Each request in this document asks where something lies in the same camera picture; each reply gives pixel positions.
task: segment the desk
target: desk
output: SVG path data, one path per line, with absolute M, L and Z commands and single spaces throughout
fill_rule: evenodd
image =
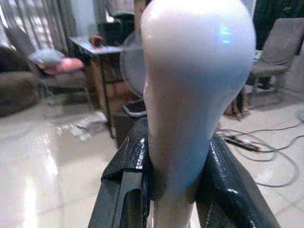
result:
M 109 128 L 110 128 L 110 135 L 113 138 L 114 137 L 112 130 L 113 123 L 110 113 L 107 84 L 115 84 L 115 83 L 123 82 L 123 80 L 119 78 L 110 81 L 106 80 L 101 56 L 120 53 L 122 52 L 122 48 L 115 46 L 104 46 L 102 48 L 93 48 L 87 37 L 69 37 L 69 39 L 79 48 L 80 52 L 90 56 L 93 79 L 98 92 L 98 101 L 102 110 L 106 112 Z

